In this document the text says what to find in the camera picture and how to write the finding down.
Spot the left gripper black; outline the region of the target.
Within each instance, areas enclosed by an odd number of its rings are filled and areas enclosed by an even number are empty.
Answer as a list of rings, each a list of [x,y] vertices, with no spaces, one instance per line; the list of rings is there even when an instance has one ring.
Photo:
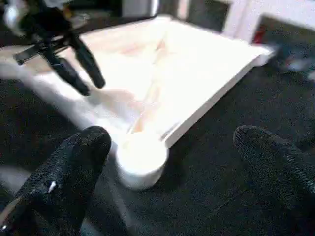
[[[27,38],[33,47],[14,55],[19,65],[41,55],[50,67],[81,95],[90,90],[72,65],[57,55],[57,50],[73,48],[75,57],[94,85],[101,89],[106,82],[89,48],[73,32],[73,24],[64,12],[66,0],[15,0],[13,32]]]

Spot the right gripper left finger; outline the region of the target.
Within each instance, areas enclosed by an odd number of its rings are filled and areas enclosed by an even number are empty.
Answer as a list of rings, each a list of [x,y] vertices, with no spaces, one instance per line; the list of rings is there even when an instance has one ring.
[[[65,139],[0,214],[2,236],[76,236],[112,140],[100,126]]]

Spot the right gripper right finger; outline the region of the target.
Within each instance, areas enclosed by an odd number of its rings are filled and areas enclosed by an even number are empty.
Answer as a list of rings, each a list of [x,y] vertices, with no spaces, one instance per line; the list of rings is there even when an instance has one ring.
[[[315,160],[294,143],[257,126],[233,134],[248,176],[260,194],[288,211],[297,233],[315,234]]]

